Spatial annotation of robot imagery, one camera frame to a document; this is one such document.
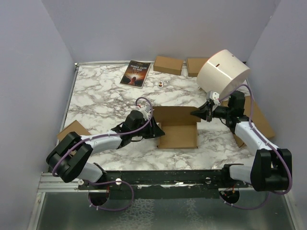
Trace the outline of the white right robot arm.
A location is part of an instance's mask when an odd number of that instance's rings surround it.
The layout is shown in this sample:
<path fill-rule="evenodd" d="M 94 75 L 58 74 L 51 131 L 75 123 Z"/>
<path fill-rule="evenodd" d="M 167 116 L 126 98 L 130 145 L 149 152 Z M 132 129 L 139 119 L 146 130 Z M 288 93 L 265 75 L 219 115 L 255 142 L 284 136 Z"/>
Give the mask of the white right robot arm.
<path fill-rule="evenodd" d="M 220 176 L 221 184 L 232 187 L 237 181 L 251 185 L 256 191 L 284 193 L 292 186 L 292 154 L 280 149 L 261 134 L 252 120 L 244 114 L 244 93 L 230 94 L 228 105 L 216 105 L 208 98 L 198 110 L 190 114 L 210 122 L 214 118 L 225 120 L 230 131 L 240 138 L 255 155 L 252 166 L 226 164 Z"/>

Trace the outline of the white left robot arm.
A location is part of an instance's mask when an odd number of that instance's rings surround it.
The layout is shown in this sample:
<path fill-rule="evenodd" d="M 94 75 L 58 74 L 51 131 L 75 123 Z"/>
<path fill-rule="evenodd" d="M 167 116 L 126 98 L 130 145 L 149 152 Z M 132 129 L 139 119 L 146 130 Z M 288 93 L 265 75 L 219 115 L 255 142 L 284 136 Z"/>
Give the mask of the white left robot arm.
<path fill-rule="evenodd" d="M 92 154 L 123 148 L 134 137 L 151 139 L 165 135 L 154 117 L 145 116 L 145 112 L 133 110 L 124 122 L 101 135 L 80 136 L 72 131 L 47 156 L 46 162 L 54 176 L 65 183 L 81 179 L 101 189 L 106 183 L 106 172 L 98 164 L 88 162 Z"/>

